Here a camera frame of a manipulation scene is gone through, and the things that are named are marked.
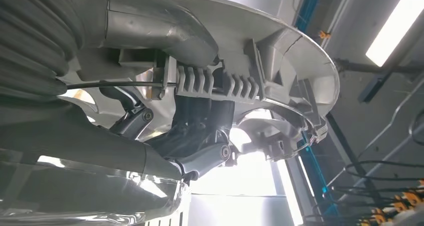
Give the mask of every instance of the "ceiling light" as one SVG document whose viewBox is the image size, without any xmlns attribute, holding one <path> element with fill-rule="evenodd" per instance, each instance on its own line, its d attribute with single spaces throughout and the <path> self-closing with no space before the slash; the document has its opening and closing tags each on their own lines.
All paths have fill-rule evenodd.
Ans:
<svg viewBox="0 0 424 226">
<path fill-rule="evenodd" d="M 315 197 L 314 191 L 313 191 L 312 186 L 311 186 L 311 182 L 309 181 L 308 174 L 306 173 L 304 162 L 302 161 L 302 158 L 300 156 L 298 157 L 298 159 L 299 159 L 299 162 L 300 162 L 300 166 L 302 167 L 303 174 L 305 175 L 306 183 L 307 183 L 307 185 L 309 187 L 309 191 L 312 194 L 312 197 Z"/>
<path fill-rule="evenodd" d="M 366 56 L 381 67 L 424 9 L 424 0 L 400 0 Z"/>
</svg>

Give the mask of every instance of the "screw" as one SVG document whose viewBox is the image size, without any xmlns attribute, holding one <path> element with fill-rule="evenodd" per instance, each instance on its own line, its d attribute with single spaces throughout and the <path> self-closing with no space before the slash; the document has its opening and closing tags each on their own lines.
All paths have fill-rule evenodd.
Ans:
<svg viewBox="0 0 424 226">
<path fill-rule="evenodd" d="M 153 118 L 153 114 L 151 112 L 146 112 L 143 115 L 143 119 L 146 120 L 146 121 L 150 121 L 152 118 Z"/>
<path fill-rule="evenodd" d="M 228 159 L 229 155 L 230 155 L 230 149 L 228 148 L 228 146 L 224 145 L 221 148 L 221 158 Z"/>
</svg>

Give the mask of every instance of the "black cable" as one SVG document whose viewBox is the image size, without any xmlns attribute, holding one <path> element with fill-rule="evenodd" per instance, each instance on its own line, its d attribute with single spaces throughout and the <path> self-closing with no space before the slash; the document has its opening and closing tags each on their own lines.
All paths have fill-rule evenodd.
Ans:
<svg viewBox="0 0 424 226">
<path fill-rule="evenodd" d="M 364 191 L 364 192 L 369 192 L 369 191 L 375 191 L 375 192 L 406 192 L 406 191 L 422 190 L 422 188 L 419 188 L 419 187 L 394 187 L 394 188 L 381 188 L 381 189 L 377 189 L 377 190 L 368 190 L 364 187 L 354 187 L 354 186 L 333 186 L 333 187 L 331 187 L 331 190 L 333 190 L 333 191 L 341 191 L 343 189 L 353 189 L 353 190 Z"/>
<path fill-rule="evenodd" d="M 162 83 L 158 82 L 90 82 L 67 85 L 67 89 L 81 89 L 81 88 L 92 88 L 92 87 L 162 87 Z M 168 83 L 168 87 L 175 87 L 175 83 Z"/>
<path fill-rule="evenodd" d="M 368 160 L 368 161 L 361 161 L 361 162 L 358 162 L 358 163 L 351 163 L 351 164 L 347 165 L 346 167 L 344 167 L 343 170 L 347 174 L 350 174 L 350 175 L 353 175 L 353 176 L 356 176 L 356 177 L 361 177 L 361 178 L 371 179 L 371 180 L 379 180 L 379 181 L 418 181 L 418 180 L 422 179 L 420 177 L 404 177 L 404 178 L 373 177 L 373 176 L 366 176 L 366 175 L 358 174 L 358 173 L 355 173 L 355 172 L 348 170 L 348 168 L 354 167 L 358 164 L 370 164 L 370 163 L 381 163 L 381 164 L 395 165 L 395 166 L 401 166 L 401 167 L 424 168 L 424 165 L 421 165 L 421 164 L 409 164 L 409 163 L 390 162 L 390 161 L 381 161 L 381 160 Z"/>
<path fill-rule="evenodd" d="M 412 138 L 412 141 L 418 145 L 424 146 L 424 141 L 420 141 L 418 140 L 415 135 L 414 135 L 414 131 L 417 128 L 417 124 L 418 124 L 418 120 L 419 118 L 424 114 L 424 109 L 422 109 L 420 112 L 418 112 L 418 114 L 413 118 L 411 124 L 409 125 L 408 128 L 408 132 Z"/>
</svg>

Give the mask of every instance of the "ribbed hose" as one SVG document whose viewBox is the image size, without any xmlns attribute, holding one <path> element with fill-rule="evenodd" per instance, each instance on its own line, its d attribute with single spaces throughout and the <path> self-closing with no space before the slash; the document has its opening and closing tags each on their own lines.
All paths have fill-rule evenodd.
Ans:
<svg viewBox="0 0 424 226">
<path fill-rule="evenodd" d="M 69 0 L 0 0 L 0 96 L 50 101 L 84 44 Z"/>
</svg>

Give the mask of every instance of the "black plastic part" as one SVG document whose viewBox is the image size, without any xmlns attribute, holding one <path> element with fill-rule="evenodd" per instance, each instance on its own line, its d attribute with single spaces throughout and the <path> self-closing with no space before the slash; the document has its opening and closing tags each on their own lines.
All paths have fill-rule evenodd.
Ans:
<svg viewBox="0 0 424 226">
<path fill-rule="evenodd" d="M 127 112 L 109 131 L 123 137 L 136 140 L 153 119 L 149 108 L 135 108 Z"/>
<path fill-rule="evenodd" d="M 125 111 L 142 106 L 140 91 L 135 87 L 100 87 L 99 90 L 106 97 L 120 101 Z"/>
</svg>

